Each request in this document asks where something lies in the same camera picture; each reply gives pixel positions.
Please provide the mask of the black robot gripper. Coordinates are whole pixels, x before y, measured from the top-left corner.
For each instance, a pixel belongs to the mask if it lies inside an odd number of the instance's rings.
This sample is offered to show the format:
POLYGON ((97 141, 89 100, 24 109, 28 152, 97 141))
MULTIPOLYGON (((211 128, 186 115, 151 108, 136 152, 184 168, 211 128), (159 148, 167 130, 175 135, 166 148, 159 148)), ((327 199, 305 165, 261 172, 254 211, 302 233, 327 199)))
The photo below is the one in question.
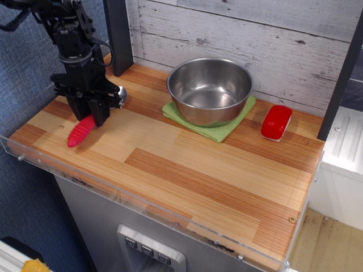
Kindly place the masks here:
POLYGON ((106 78, 100 45, 87 46, 83 54, 75 57, 59 55, 59 59, 66 73, 50 76, 58 94, 70 96, 67 102, 78 121, 92 114, 95 125, 103 126, 110 117, 110 108, 124 105, 127 91, 106 78), (87 103, 83 99, 95 100, 87 103))

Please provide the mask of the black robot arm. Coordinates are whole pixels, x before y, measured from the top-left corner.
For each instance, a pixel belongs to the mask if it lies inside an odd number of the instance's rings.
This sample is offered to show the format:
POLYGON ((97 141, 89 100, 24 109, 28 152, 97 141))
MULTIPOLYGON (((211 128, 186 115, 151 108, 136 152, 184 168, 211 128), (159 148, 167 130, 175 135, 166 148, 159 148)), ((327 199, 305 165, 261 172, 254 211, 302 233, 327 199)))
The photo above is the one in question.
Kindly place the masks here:
POLYGON ((95 28, 81 1, 1 1, 1 5, 20 13, 1 30, 15 31, 32 14, 43 25, 52 43, 64 74, 52 74, 57 95, 67 98, 78 121, 92 116, 97 127, 103 126, 112 108, 121 108, 126 99, 120 87, 105 76, 108 66, 102 49, 106 42, 93 37, 95 28))

